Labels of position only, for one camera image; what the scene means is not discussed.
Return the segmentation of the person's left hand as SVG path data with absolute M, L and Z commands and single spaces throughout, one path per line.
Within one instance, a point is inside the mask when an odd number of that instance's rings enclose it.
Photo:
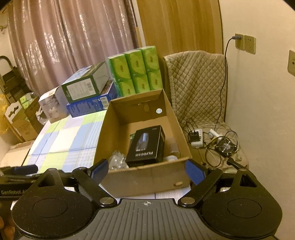
M 11 217 L 11 200 L 1 201 L 1 239 L 14 239 L 15 224 Z

